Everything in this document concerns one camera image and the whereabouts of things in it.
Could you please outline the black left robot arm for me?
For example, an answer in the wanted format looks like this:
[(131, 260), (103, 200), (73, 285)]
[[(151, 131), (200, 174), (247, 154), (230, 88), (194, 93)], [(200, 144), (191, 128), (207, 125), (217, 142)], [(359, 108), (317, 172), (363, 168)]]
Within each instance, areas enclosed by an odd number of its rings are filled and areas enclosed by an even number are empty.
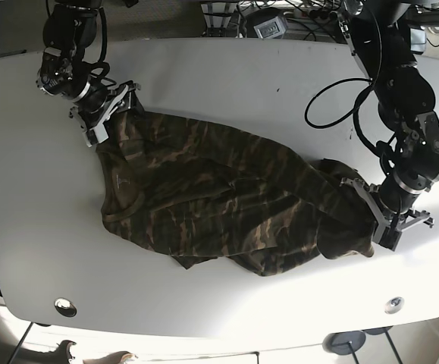
[[(397, 22), (407, 1), (345, 1), (339, 15), (342, 34), (370, 85), (354, 103), (353, 123), (361, 142), (379, 159), (380, 185), (348, 180), (364, 199), (377, 226), (374, 243), (394, 249), (401, 234), (417, 224), (433, 225), (429, 212), (413, 209), (418, 197), (439, 181), (439, 118), (429, 82)], [(378, 114), (393, 131), (395, 144), (371, 143), (360, 128), (358, 109), (374, 93)]]

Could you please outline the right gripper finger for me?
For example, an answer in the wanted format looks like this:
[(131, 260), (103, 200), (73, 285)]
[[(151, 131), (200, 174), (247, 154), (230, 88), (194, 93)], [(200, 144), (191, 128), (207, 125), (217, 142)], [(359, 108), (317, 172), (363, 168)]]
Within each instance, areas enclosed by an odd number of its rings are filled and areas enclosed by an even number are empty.
[(141, 86), (139, 83), (135, 83), (132, 80), (126, 82), (127, 85), (127, 93), (136, 93), (141, 90)]
[(97, 125), (93, 128), (87, 129), (83, 132), (86, 145), (88, 147), (96, 146), (105, 142), (108, 139), (108, 131), (105, 125)]

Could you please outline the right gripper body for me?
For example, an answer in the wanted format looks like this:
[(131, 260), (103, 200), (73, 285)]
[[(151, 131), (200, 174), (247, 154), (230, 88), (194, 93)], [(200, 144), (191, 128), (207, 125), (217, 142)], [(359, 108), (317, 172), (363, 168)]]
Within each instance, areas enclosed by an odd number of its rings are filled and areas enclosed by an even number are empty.
[(127, 93), (127, 85), (115, 89), (105, 87), (86, 96), (83, 102), (76, 102), (70, 109), (70, 118), (80, 124), (84, 132), (97, 125), (105, 125), (114, 114), (120, 114), (133, 108), (134, 93)]

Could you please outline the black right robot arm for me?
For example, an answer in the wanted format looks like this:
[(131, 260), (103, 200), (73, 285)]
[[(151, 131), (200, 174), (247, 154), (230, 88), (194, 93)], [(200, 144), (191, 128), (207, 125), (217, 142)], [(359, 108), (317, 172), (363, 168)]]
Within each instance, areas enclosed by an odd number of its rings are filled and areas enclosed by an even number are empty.
[(73, 104), (69, 117), (80, 123), (87, 146), (96, 146), (108, 139), (106, 124), (112, 116), (143, 112), (136, 96), (140, 85), (108, 78), (108, 26), (102, 1), (56, 1), (47, 11), (36, 85)]

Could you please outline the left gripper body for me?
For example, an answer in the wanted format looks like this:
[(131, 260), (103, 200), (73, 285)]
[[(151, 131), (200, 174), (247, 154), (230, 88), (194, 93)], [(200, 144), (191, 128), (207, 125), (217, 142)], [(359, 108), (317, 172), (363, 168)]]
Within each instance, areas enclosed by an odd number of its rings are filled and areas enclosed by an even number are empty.
[(431, 189), (431, 181), (411, 172), (392, 171), (380, 185), (366, 184), (367, 191), (359, 191), (361, 197), (371, 210), (376, 227), (372, 237), (380, 239), (386, 227), (396, 228), (402, 233), (408, 227), (410, 210), (415, 201), (425, 191)]

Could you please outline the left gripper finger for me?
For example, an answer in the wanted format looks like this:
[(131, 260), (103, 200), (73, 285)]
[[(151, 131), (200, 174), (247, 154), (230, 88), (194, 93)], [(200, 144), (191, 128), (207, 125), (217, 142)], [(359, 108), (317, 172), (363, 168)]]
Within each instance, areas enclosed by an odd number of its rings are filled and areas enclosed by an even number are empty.
[(360, 179), (360, 178), (354, 178), (354, 179), (350, 179), (347, 177), (343, 177), (341, 179), (340, 185), (346, 185), (349, 187), (352, 187), (355, 191), (359, 192), (359, 191), (367, 191), (367, 187), (366, 187), (366, 183), (364, 180)]
[(411, 220), (408, 221), (409, 228), (414, 227), (417, 224), (426, 224), (430, 228), (434, 226), (434, 219), (431, 217), (431, 213), (425, 210), (410, 210), (409, 217), (411, 218)]

